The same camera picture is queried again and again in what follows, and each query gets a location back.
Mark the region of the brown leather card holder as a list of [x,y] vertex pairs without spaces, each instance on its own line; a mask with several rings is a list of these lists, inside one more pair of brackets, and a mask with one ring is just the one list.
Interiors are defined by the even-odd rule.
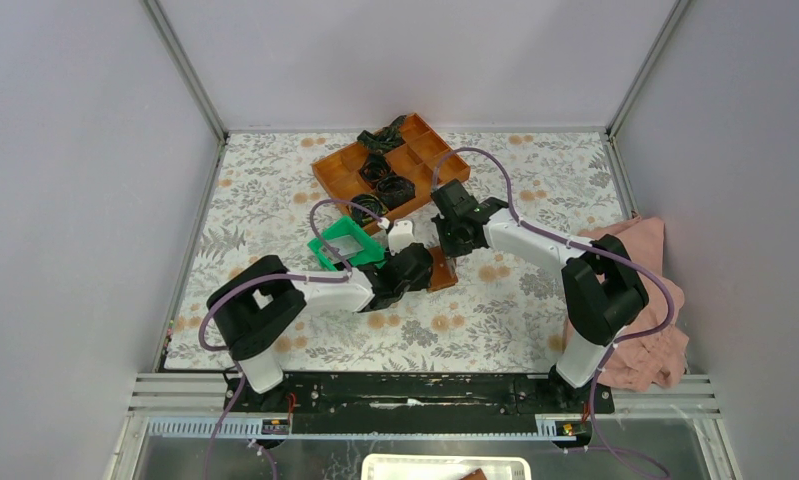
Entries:
[[426,291],[434,293],[455,286],[458,283],[456,260],[448,258],[441,246],[429,247],[428,252],[432,256],[433,266]]

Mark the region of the green plastic card box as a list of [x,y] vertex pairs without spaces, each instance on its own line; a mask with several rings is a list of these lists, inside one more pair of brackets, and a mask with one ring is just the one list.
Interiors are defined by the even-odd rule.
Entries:
[[386,260],[385,248],[348,216],[330,225],[321,235],[337,251],[337,255],[319,238],[313,238],[308,243],[308,248],[325,270],[336,271],[342,268],[343,260],[353,267],[381,265]]

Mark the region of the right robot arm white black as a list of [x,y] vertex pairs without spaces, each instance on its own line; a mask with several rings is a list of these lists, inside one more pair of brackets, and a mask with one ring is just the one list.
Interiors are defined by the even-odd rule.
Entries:
[[550,402],[572,412],[588,398],[587,384],[621,331],[648,305],[646,288],[622,242],[598,241],[542,230],[514,213],[504,200],[477,200],[450,181],[431,193],[438,209],[433,222],[449,258],[491,249],[559,274],[567,317],[575,332],[551,370]]

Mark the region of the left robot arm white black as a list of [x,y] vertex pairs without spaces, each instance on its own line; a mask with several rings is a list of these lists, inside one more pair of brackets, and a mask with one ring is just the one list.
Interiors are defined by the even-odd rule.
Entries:
[[286,388],[272,348],[299,315],[385,310],[409,292],[428,289],[436,266],[430,250],[413,239],[382,264],[342,271],[291,271],[268,255],[209,297],[208,320],[241,371],[247,398],[271,411],[284,401]]

